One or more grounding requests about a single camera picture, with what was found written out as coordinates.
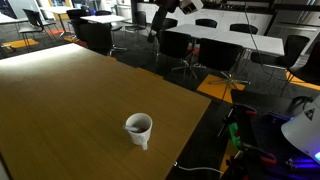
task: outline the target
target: floor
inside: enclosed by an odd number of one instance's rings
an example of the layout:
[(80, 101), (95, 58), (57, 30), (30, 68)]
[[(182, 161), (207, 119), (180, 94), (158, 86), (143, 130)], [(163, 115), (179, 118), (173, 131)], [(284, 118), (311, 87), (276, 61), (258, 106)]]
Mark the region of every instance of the floor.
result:
[[(0, 42), (9, 42), (21, 40), (22, 38), (13, 31), (14, 25), (2, 25), (0, 31)], [(31, 47), (32, 51), (38, 51), (52, 47), (48, 40), (45, 40), (45, 45), (41, 36), (37, 36), (36, 40), (40, 43)], [(123, 40), (123, 32), (115, 32), (115, 42), (119, 47), (127, 47), (126, 52), (116, 52), (114, 57), (118, 61), (123, 62), (132, 67), (140, 67), (151, 72), (155, 72), (155, 52), (153, 51), (153, 44), (146, 41), (147, 37), (140, 35), (139, 41), (134, 43), (134, 35), (127, 34), (126, 42)], [(59, 35), (55, 35), (53, 39), (55, 46), (70, 43), (65, 41)], [(26, 48), (18, 48), (15, 52), (6, 49), (9, 57), (17, 56), (27, 53)], [(183, 167), (211, 167), (219, 169), (226, 149), (228, 134), (225, 133), (223, 137), (217, 138), (217, 134), (222, 126), (222, 119), (230, 110), (231, 104), (222, 102), (214, 97), (198, 92), (196, 89), (208, 74), (217, 75), (217, 73), (209, 68), (196, 69), (197, 79), (190, 77), (190, 73), (186, 78), (183, 78), (183, 71), (171, 71), (172, 67), (180, 66), (180, 62), (171, 58), (161, 57), (157, 67), (156, 73), (163, 76), (165, 80), (172, 82), (178, 86), (184, 87), (196, 93), (200, 93), (212, 99), (210, 106), (203, 115), (200, 123), (186, 145), (184, 151), (181, 153), (177, 162)], [(271, 69), (261, 68), (259, 64), (251, 63), (250, 60), (245, 60), (242, 63), (239, 79), (251, 81), (250, 85), (246, 85), (245, 91), (258, 92), (262, 94), (279, 95), (285, 83), (285, 72), (276, 70), (274, 77), (268, 82)], [(319, 91), (309, 89), (306, 87), (290, 84), (284, 91), (284, 97), (296, 96), (317, 96)], [(178, 168), (173, 168), (169, 173), (167, 179), (219, 179), (219, 174), (213, 171), (199, 170), (199, 171), (184, 171)]]

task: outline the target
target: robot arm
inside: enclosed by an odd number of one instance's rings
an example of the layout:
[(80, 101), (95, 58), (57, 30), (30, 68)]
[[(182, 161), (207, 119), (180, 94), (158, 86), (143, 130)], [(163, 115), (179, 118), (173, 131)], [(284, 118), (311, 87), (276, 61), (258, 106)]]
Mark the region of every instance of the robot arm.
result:
[(152, 20), (151, 30), (148, 36), (148, 42), (152, 43), (156, 34), (160, 31), (167, 13), (174, 13), (176, 7), (179, 7), (184, 14), (191, 14), (203, 7), (201, 0), (156, 0), (159, 6), (158, 11)]

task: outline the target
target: electronic device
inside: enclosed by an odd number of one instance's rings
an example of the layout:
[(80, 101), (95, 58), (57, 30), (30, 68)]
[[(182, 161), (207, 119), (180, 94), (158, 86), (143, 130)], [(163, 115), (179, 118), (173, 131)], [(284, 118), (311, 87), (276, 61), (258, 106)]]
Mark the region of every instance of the electronic device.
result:
[(147, 41), (152, 43), (156, 34), (160, 31), (163, 21), (167, 13), (174, 13), (175, 9), (179, 7), (184, 14), (191, 14), (203, 7), (201, 0), (156, 0), (155, 2), (159, 9), (153, 17), (151, 30)]
[(284, 137), (320, 164), (320, 95), (292, 120), (281, 126)]

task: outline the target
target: cable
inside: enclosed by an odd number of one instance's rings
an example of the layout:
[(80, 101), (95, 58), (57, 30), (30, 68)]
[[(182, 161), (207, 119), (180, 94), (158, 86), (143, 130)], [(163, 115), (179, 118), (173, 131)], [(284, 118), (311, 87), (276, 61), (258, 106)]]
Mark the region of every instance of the cable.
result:
[(210, 170), (210, 171), (214, 171), (214, 172), (223, 174), (222, 171), (219, 171), (217, 169), (210, 168), (210, 167), (185, 168), (185, 167), (179, 166), (177, 161), (173, 164), (173, 166), (178, 167), (179, 169), (182, 169), (182, 170), (185, 170), (185, 171)]
[(256, 51), (257, 51), (257, 53), (258, 53), (258, 55), (259, 55), (259, 58), (260, 58), (260, 66), (261, 66), (263, 72), (266, 73), (266, 74), (268, 74), (268, 75), (270, 75), (271, 77), (275, 77), (275, 78), (278, 79), (278, 80), (287, 81), (287, 79), (284, 80), (284, 79), (281, 79), (281, 78), (279, 78), (279, 77), (276, 77), (276, 76), (274, 76), (273, 74), (270, 74), (269, 72), (267, 72), (267, 71), (264, 69), (264, 64), (263, 64), (263, 59), (262, 59), (262, 57), (261, 57), (261, 53), (260, 53), (260, 51), (259, 51), (259, 49), (258, 49), (258, 46), (257, 46), (257, 44), (256, 44), (256, 41), (255, 41), (254, 38), (253, 38), (253, 35), (252, 35), (252, 31), (251, 31), (251, 27), (250, 27), (250, 22), (249, 22), (249, 18), (248, 18), (248, 14), (247, 14), (247, 1), (244, 2), (244, 14), (245, 14), (245, 17), (246, 17), (246, 20), (247, 20), (247, 24), (248, 24), (248, 26), (249, 26), (249, 31), (250, 31), (250, 36), (251, 36), (252, 42), (253, 42), (253, 44), (254, 44), (254, 46), (255, 46), (255, 49), (256, 49)]

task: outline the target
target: white cup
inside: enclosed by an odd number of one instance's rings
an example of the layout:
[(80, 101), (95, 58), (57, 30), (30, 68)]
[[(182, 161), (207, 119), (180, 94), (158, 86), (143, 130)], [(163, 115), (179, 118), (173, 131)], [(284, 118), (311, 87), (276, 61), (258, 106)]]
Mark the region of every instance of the white cup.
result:
[(133, 132), (127, 129), (131, 136), (132, 142), (136, 145), (141, 145), (143, 150), (148, 149), (148, 140), (152, 128), (152, 119), (149, 115), (144, 113), (136, 113), (131, 115), (125, 124), (127, 127), (138, 128), (140, 131)]

